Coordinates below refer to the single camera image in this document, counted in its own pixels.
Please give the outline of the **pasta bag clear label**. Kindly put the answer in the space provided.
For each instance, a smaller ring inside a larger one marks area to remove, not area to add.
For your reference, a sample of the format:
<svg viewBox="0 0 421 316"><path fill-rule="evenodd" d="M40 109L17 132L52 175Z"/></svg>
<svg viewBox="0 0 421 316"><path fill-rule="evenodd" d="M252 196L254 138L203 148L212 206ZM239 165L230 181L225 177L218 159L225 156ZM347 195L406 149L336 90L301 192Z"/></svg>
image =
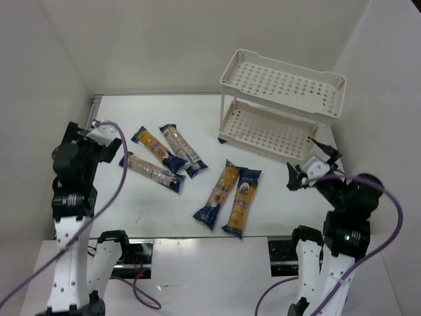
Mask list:
<svg viewBox="0 0 421 316"><path fill-rule="evenodd" d="M180 134L175 124L165 124L160 126L159 130L175 155L187 161L184 165L184 169L191 179L208 169L208 166Z"/></svg>

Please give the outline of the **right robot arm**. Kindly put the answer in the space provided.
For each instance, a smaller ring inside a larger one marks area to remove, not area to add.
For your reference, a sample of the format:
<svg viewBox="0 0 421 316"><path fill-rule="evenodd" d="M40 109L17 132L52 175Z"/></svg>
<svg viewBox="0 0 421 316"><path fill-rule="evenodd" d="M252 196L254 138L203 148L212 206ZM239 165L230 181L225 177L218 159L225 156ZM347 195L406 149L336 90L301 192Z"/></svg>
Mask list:
<svg viewBox="0 0 421 316"><path fill-rule="evenodd" d="M303 166L287 165L287 188L316 188L333 207L328 211L322 230L300 225L294 229L292 242L299 262L297 302L290 305L289 315L311 315L335 285L337 292L322 308L320 315L341 315L353 273L346 271L362 259L370 244L371 213L379 205L382 192L354 180L319 178L339 170L340 152L330 145L314 142L329 159L309 157Z"/></svg>

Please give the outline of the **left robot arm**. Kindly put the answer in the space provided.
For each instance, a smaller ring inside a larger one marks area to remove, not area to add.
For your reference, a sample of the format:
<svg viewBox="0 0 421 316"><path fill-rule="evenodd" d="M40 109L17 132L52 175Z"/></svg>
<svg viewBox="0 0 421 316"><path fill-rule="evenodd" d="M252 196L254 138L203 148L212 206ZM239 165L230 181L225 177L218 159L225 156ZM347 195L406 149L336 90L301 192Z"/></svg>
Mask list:
<svg viewBox="0 0 421 316"><path fill-rule="evenodd" d="M95 254L88 254L97 190L93 185L99 163L111 163L126 141L113 122L95 121L91 130L69 122L61 144L53 151L51 208L60 257L42 315L104 315L103 296L114 266L125 253L123 230L103 232Z"/></svg>

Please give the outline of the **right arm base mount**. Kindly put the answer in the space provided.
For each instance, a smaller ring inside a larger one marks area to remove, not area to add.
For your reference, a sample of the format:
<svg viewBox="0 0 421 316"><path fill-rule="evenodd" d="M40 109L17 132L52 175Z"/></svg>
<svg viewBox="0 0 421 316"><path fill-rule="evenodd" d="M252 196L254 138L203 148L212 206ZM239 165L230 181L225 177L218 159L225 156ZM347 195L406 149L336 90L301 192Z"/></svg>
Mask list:
<svg viewBox="0 0 421 316"><path fill-rule="evenodd" d="M290 236L268 238L270 272L272 277L296 277L299 264Z"/></svg>

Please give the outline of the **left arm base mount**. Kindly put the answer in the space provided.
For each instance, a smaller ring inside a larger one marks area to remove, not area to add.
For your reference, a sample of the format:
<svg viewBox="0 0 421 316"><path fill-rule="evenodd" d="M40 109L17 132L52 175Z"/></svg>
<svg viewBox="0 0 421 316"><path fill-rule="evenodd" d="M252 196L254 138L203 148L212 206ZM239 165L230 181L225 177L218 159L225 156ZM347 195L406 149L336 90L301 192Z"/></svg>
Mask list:
<svg viewBox="0 0 421 316"><path fill-rule="evenodd" d="M153 254L152 239L130 238L125 254L116 262L112 276L134 279L143 269L140 279L151 278L151 264Z"/></svg>

